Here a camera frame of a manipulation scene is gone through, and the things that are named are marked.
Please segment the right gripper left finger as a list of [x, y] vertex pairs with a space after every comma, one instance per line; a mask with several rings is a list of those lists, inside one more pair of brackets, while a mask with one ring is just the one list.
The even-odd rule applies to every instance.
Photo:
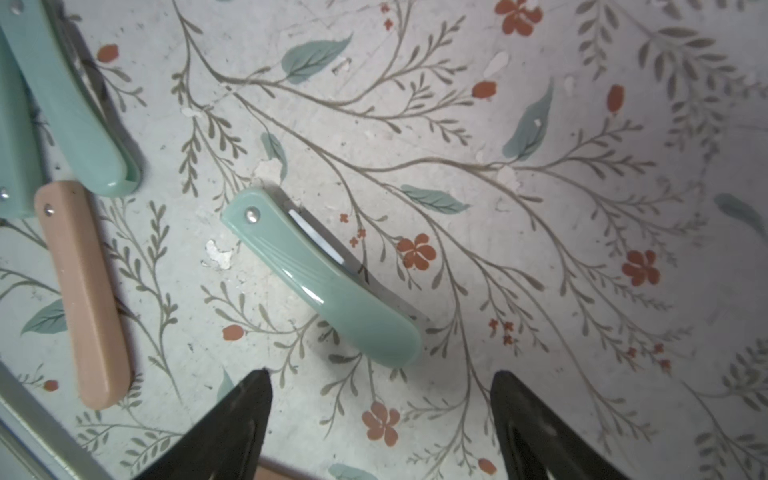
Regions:
[[272, 399], [269, 373], [250, 372], [137, 478], [253, 479]]

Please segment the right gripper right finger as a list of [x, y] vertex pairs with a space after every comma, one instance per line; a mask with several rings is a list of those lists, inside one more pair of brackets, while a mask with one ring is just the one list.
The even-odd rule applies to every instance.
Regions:
[[624, 479], [510, 371], [494, 374], [490, 404], [510, 479]]

